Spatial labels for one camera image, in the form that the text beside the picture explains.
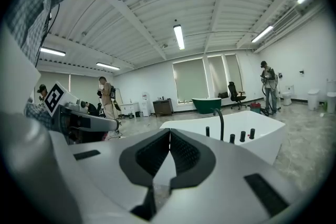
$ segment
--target green bathtub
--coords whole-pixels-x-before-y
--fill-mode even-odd
[[[220,109],[221,98],[192,98],[193,103],[200,114],[213,113],[213,109]]]

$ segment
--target tiled floor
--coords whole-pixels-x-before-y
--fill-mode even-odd
[[[221,109],[223,114],[239,112],[237,108]],[[306,191],[313,187],[328,171],[328,165],[336,152],[336,114],[323,109],[309,111],[307,104],[293,102],[282,106],[281,112],[273,115],[286,124],[287,137],[279,151],[274,167],[285,177]],[[160,128],[166,121],[190,120],[211,117],[197,112],[177,113],[173,116],[151,116],[148,118],[124,119],[120,131],[123,136],[137,135]]]

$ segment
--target ceiling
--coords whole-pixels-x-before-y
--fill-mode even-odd
[[[256,49],[251,40],[295,0],[64,0],[45,46],[65,57],[40,54],[38,66],[67,65],[121,74],[161,61],[210,51]],[[55,18],[58,7],[52,10]],[[181,24],[185,50],[173,26]]]

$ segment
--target floor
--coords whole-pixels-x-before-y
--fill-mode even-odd
[[[237,108],[221,109],[223,115],[239,112]],[[120,131],[123,136],[137,135],[155,130],[166,121],[191,120],[211,117],[212,114],[197,112],[177,113],[173,116],[141,117],[124,119]],[[283,176],[289,178],[302,191],[312,188],[328,172],[336,152],[336,114],[328,114],[320,107],[317,111],[308,110],[307,104],[293,102],[290,106],[282,106],[279,113],[272,115],[276,120],[284,122],[287,137],[284,140],[274,168]],[[164,200],[167,189],[156,186],[158,200]]]

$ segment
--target plaid shirt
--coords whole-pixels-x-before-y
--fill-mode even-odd
[[[4,19],[22,52],[34,65],[38,61],[40,45],[47,31],[50,11],[63,0],[13,0]],[[25,115],[51,130],[51,117],[44,106],[27,103]],[[65,120],[62,132],[67,133]]]

